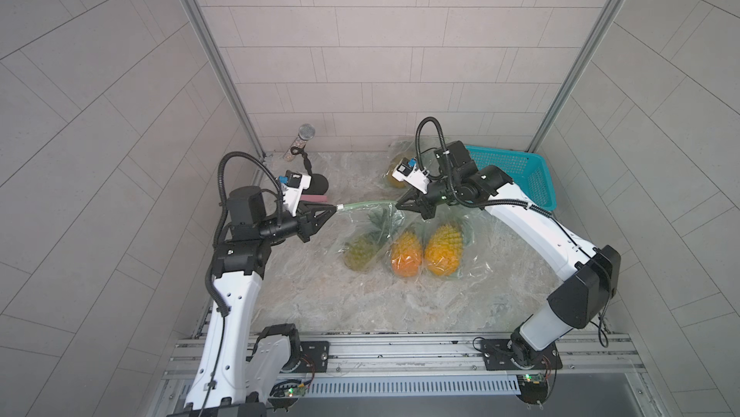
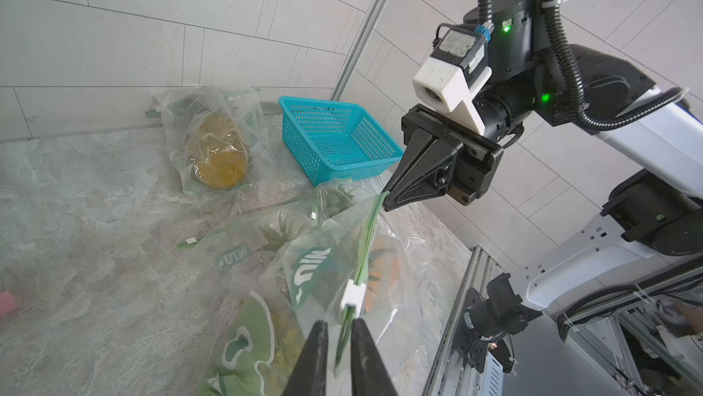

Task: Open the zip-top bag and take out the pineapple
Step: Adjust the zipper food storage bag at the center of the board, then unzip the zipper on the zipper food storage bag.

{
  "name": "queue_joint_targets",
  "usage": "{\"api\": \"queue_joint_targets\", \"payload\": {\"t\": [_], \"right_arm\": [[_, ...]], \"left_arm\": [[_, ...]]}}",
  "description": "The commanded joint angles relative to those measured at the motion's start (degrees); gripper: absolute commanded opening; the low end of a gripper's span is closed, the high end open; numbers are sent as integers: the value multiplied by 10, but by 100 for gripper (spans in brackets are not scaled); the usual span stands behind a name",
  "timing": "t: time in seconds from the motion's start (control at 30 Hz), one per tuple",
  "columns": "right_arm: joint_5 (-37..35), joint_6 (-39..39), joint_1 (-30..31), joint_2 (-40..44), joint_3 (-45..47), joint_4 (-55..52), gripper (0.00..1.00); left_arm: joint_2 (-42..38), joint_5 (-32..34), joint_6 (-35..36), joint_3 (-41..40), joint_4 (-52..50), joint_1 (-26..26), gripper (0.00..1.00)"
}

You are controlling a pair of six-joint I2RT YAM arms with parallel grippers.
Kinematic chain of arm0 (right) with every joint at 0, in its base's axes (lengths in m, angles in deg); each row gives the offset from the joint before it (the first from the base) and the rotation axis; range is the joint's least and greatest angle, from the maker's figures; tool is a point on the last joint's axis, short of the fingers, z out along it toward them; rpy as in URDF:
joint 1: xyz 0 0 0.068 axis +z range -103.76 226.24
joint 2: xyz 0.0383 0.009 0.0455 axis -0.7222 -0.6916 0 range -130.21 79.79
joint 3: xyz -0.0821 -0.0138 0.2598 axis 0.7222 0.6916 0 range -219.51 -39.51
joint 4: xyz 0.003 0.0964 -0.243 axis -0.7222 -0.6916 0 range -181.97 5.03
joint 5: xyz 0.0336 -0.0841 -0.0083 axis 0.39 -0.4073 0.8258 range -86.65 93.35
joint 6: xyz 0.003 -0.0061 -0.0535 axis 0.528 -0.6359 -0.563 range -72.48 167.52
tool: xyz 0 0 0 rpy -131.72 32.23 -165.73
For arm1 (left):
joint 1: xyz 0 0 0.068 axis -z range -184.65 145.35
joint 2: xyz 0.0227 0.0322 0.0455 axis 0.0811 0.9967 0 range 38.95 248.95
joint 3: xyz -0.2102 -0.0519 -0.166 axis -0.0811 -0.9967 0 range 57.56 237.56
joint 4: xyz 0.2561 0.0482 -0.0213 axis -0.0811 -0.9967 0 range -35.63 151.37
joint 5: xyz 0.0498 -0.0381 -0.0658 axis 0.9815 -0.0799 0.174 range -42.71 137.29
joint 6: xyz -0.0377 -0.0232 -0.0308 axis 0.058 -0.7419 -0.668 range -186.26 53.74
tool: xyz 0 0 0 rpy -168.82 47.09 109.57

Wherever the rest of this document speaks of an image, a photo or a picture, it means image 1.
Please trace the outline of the zip-top bag green pineapple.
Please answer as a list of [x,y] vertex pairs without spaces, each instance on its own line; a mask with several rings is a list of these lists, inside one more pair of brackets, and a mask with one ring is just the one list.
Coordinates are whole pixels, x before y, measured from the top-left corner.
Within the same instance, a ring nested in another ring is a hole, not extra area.
[[390,203],[363,205],[349,211],[349,234],[338,245],[346,268],[370,272],[390,255],[391,245],[412,225],[412,216]]

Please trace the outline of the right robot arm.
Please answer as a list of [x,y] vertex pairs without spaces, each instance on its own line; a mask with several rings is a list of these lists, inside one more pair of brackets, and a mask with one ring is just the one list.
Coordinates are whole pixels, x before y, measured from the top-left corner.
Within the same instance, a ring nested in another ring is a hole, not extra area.
[[424,219],[433,218],[441,204],[484,210],[516,231],[562,281],[499,352],[516,367],[532,369],[557,340],[605,314],[616,294],[620,253],[608,245],[594,247],[572,233],[498,166],[478,168],[459,141],[437,149],[434,156],[441,169],[436,176],[423,168],[419,157],[403,158],[393,168],[393,178],[410,185],[398,209]]

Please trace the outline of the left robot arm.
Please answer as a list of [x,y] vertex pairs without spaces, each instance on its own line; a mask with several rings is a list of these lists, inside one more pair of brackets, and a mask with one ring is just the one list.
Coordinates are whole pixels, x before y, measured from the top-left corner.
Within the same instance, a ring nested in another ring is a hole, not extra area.
[[272,249],[290,237],[306,243],[335,214],[327,203],[300,201],[294,213],[265,210],[258,186],[221,192],[222,214],[205,275],[213,312],[183,416],[263,416],[282,372],[304,360],[293,324],[264,328],[249,341],[252,317]]

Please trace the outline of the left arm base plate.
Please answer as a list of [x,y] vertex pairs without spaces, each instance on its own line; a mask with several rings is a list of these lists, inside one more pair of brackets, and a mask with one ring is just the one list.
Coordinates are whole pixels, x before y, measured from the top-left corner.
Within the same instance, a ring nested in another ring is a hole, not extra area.
[[328,370],[331,344],[328,341],[302,341],[298,362],[285,367],[283,374],[325,373]]

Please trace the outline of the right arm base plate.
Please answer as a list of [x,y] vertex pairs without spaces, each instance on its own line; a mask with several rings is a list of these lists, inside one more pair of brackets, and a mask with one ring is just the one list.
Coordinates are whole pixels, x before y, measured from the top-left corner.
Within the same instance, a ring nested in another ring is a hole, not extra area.
[[563,368],[563,361],[555,343],[543,351],[528,355],[524,365],[516,361],[515,353],[509,347],[509,339],[487,339],[476,337],[472,346],[480,353],[487,371],[553,371]]

